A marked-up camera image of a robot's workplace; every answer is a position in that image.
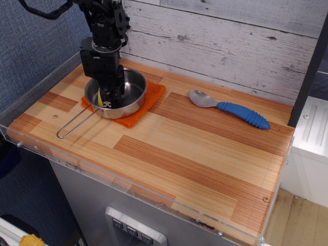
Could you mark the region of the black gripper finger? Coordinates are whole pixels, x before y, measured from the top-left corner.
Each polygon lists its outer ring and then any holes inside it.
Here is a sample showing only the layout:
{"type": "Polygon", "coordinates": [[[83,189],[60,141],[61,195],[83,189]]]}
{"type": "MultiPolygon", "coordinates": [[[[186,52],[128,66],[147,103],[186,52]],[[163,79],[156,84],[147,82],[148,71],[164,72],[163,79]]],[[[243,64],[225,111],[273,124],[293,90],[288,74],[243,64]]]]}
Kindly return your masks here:
{"type": "Polygon", "coordinates": [[[104,104],[103,108],[112,108],[111,107],[111,94],[112,94],[112,90],[103,90],[101,88],[99,88],[100,93],[101,93],[101,98],[104,104]]]}
{"type": "Polygon", "coordinates": [[[124,95],[124,88],[114,88],[111,94],[111,107],[121,108],[122,107],[122,96],[124,95]]]}

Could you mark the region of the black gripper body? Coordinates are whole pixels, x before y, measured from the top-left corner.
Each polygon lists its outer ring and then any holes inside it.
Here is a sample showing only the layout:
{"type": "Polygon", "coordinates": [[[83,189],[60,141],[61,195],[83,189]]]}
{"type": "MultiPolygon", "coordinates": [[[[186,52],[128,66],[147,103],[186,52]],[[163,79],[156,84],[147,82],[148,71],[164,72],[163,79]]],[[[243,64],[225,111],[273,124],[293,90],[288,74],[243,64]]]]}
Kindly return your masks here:
{"type": "Polygon", "coordinates": [[[86,76],[95,79],[103,94],[125,92],[125,76],[119,61],[119,49],[97,46],[93,38],[87,37],[80,42],[80,57],[86,76]]]}

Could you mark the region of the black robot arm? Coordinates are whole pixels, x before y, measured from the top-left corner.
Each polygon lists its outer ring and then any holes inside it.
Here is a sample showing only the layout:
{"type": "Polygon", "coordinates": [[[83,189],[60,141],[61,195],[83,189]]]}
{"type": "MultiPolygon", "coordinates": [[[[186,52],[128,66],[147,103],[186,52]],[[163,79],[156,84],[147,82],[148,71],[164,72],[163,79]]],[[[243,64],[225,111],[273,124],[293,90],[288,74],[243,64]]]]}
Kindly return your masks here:
{"type": "Polygon", "coordinates": [[[92,37],[80,43],[80,56],[86,76],[98,83],[105,108],[120,108],[125,93],[124,68],[120,49],[128,42],[130,18],[121,1],[73,1],[84,13],[92,37]]]}

